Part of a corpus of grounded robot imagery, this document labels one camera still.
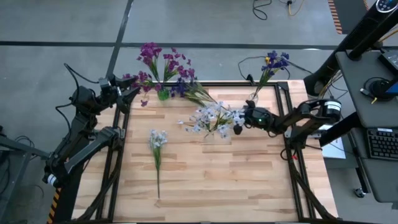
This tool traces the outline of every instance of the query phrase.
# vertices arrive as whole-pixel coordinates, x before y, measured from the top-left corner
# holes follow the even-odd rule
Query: flower stem
[[[157,171],[157,198],[160,199],[159,170],[156,169],[156,171]]]

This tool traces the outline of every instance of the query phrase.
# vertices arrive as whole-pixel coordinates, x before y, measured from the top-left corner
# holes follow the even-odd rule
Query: white paper
[[[335,139],[330,144],[322,147],[322,155],[325,158],[345,159],[343,142],[341,138]]]

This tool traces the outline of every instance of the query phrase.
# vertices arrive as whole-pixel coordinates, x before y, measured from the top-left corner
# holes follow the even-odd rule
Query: power cord
[[[288,7],[289,7],[289,15],[292,16],[292,17],[295,16],[295,15],[297,15],[297,13],[299,13],[300,10],[301,10],[301,8],[303,7],[304,1],[305,1],[305,0],[303,0],[303,1],[301,2],[300,7],[298,8],[297,12],[295,12],[294,14],[292,14],[292,4],[293,4],[293,2],[292,2],[291,0],[287,1],[287,5],[288,5]]]
[[[260,8],[260,7],[263,7],[263,6],[269,6],[269,5],[272,3],[272,0],[269,0],[269,3],[267,3],[267,4],[261,4],[261,5],[259,5],[259,6],[256,6],[256,1],[259,1],[259,0],[253,0],[252,12],[253,12],[253,14],[254,14],[257,18],[259,18],[260,20],[266,21],[266,20],[268,19],[267,14],[266,14],[264,11],[260,10],[259,8]],[[265,17],[263,17],[263,18],[259,17],[259,16],[256,14],[256,12],[262,13]]]

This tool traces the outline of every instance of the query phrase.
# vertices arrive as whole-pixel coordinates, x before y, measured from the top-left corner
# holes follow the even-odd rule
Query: desk
[[[398,127],[398,102],[396,98],[388,102],[371,104],[371,99],[362,95],[359,89],[371,77],[392,79],[392,73],[377,59],[381,53],[366,52],[361,60],[353,61],[345,52],[336,53],[341,72],[352,97],[356,111],[334,125],[322,136],[321,145],[336,139],[352,130],[351,135],[356,145],[359,159],[359,179],[363,184],[368,179],[374,197],[378,202],[398,202],[398,162],[369,159],[367,143],[364,142],[364,128]]]
[[[289,81],[289,88],[294,106],[307,100],[303,81]],[[207,89],[215,100],[241,108],[255,87]],[[279,156],[283,135],[270,138],[260,129],[244,129],[229,143],[216,138],[214,144],[204,144],[204,135],[187,133],[177,124],[179,119],[188,121],[196,105],[183,98],[161,102],[153,91],[148,96],[146,107],[141,107],[141,95],[132,104],[114,222],[297,221],[288,165]],[[275,90],[264,87],[257,105],[278,114]],[[99,116],[97,128],[111,125],[113,114],[114,110],[107,110]],[[154,158],[147,145],[150,129],[169,134],[162,155],[160,200]],[[314,139],[307,144],[318,146]],[[307,148],[303,154],[311,189],[337,216],[322,152]],[[73,218],[99,192],[105,159],[106,151],[97,153],[83,173]],[[108,203],[106,198],[103,216]]]

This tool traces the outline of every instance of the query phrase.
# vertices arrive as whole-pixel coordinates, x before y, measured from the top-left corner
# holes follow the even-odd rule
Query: yellow cable
[[[389,38],[390,36],[392,36],[392,35],[394,35],[394,34],[396,34],[396,33],[398,33],[398,30],[395,30],[394,32],[390,33],[389,35],[387,35],[387,36],[381,38],[381,39],[379,40],[379,42],[383,42],[384,40],[386,40],[387,38]]]
[[[291,7],[291,4],[289,4],[289,15],[290,15],[290,16],[295,16],[297,13],[299,13],[300,10],[301,10],[301,8],[302,8],[302,6],[303,6],[304,1],[305,1],[305,0],[303,0],[303,1],[301,2],[300,7],[299,7],[299,9],[297,10],[297,12],[296,12],[295,14],[292,14],[292,7]]]

